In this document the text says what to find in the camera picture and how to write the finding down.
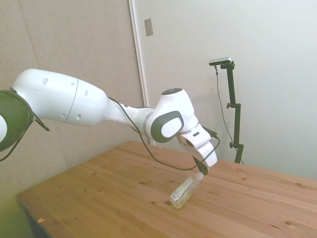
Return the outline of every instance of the light switch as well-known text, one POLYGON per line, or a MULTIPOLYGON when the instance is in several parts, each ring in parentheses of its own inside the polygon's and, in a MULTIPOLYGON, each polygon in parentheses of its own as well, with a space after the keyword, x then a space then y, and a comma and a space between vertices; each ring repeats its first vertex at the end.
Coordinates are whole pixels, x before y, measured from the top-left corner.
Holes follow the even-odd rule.
POLYGON ((147 36, 153 35, 152 20, 150 18, 146 19, 144 21, 144 24, 145 24, 145 32, 147 33, 147 36))

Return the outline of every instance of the wooden tabletop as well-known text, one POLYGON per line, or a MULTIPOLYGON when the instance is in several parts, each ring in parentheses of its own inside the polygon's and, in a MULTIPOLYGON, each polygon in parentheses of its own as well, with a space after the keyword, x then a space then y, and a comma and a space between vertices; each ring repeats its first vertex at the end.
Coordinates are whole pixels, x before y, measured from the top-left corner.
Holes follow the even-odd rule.
MULTIPOLYGON (((150 150, 194 165, 190 154, 150 150)), ((18 198, 56 238, 317 238, 317 180, 219 160, 174 208, 168 197, 197 171, 127 141, 18 198)))

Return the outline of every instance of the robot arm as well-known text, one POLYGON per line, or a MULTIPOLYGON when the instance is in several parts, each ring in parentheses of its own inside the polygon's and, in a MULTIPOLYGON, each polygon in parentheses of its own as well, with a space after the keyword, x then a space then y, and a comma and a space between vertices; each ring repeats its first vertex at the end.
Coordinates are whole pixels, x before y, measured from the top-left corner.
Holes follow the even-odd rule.
MULTIPOLYGON (((120 106, 108 98, 103 90, 88 82, 39 69, 22 72, 13 89, 17 94, 15 96, 8 90, 0 91, 0 104, 7 103, 7 98, 11 95, 15 99, 12 104, 24 108, 27 120, 33 120, 34 114, 40 119, 76 125, 96 125, 102 120, 109 120, 134 128, 122 111, 124 108, 142 135, 160 143, 177 136, 181 146, 193 155, 199 169, 205 171, 204 174, 217 162, 215 153, 211 153, 211 136, 198 123, 193 105, 183 89, 175 88, 163 92, 154 109, 133 108, 122 104, 120 106)), ((12 145, 8 143, 8 139, 13 134, 22 132, 20 129, 19 133, 16 132, 17 127, 22 125, 13 126, 15 128, 11 126, 16 118, 21 116, 12 116, 12 112, 0 109, 0 151, 12 145)))

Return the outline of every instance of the black cord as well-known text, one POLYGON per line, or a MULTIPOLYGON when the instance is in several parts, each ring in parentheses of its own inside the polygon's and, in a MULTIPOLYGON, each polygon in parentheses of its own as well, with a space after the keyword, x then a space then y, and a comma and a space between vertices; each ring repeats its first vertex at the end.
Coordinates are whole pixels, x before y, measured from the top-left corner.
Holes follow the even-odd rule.
MULTIPOLYGON (((191 168, 188 168, 188 169, 182 169, 182 168, 178 168, 178 167, 176 167, 176 166, 169 165, 169 164, 166 164, 166 163, 164 163, 164 162, 161 162, 161 161, 159 161, 157 158, 155 158, 154 155, 151 153, 151 151, 148 149, 147 145, 145 144, 145 142, 144 142, 144 140, 143 140, 143 137, 142 137, 142 135, 141 135, 141 133, 140 133, 138 127, 137 127, 136 124, 133 122, 133 120, 129 117, 128 113, 125 111, 125 109, 123 108, 123 106, 122 106, 118 101, 116 101, 115 99, 110 98, 110 97, 108 97, 108 98, 111 99, 111 100, 113 100, 115 103, 117 103, 117 104, 121 107, 121 109, 123 110, 124 114, 128 117, 128 119, 129 119, 129 120, 132 122, 132 124, 135 126, 135 128, 136 128, 136 130, 137 130, 137 132, 138 132, 138 134, 139 134, 139 136, 140 136, 140 138, 141 138, 141 140, 142 140, 142 142, 143 142, 143 144, 144 144, 146 150, 148 151, 148 153, 151 155, 151 157, 152 157, 156 162, 158 162, 158 163, 160 163, 160 164, 162 164, 162 165, 165 165, 165 166, 168 166, 168 167, 177 169, 177 170, 182 170, 182 171, 192 170, 192 169, 194 169, 194 168, 197 167, 197 165, 195 165, 195 166, 193 166, 193 167, 191 167, 191 168)), ((212 152, 214 152, 215 149, 219 146, 219 144, 220 144, 220 139, 219 139, 218 137, 215 137, 215 138, 218 140, 218 144, 214 147, 214 149, 213 149, 201 162, 205 161, 205 160, 208 158, 208 156, 211 155, 212 152)))
POLYGON ((220 102, 220 108, 221 108, 222 120, 223 120, 224 126, 226 127, 226 130, 227 130, 227 132, 228 132, 228 134, 229 134, 229 136, 230 136, 231 143, 233 144, 232 136, 231 136, 231 134, 230 134, 230 132, 229 132, 229 130, 228 130, 228 127, 227 127, 227 124, 226 124, 226 122, 225 122, 225 120, 224 120, 224 115, 223 115, 223 108, 222 108, 222 103, 221 103, 220 94, 219 94, 219 80, 218 80, 218 74, 219 74, 219 73, 218 73, 218 70, 217 70, 217 66, 216 66, 216 65, 214 65, 214 68, 216 69, 216 76, 217 76, 217 92, 218 92, 218 98, 219 98, 219 102, 220 102))

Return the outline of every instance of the plastic bottle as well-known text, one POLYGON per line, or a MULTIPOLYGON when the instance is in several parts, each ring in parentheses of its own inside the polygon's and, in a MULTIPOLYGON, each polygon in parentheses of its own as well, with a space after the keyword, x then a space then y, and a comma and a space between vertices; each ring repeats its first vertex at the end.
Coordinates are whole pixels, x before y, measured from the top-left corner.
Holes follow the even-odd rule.
POLYGON ((170 202, 175 208, 181 208, 187 200, 194 194, 200 185, 200 181, 203 179, 204 175, 198 172, 192 177, 186 179, 169 197, 170 202))

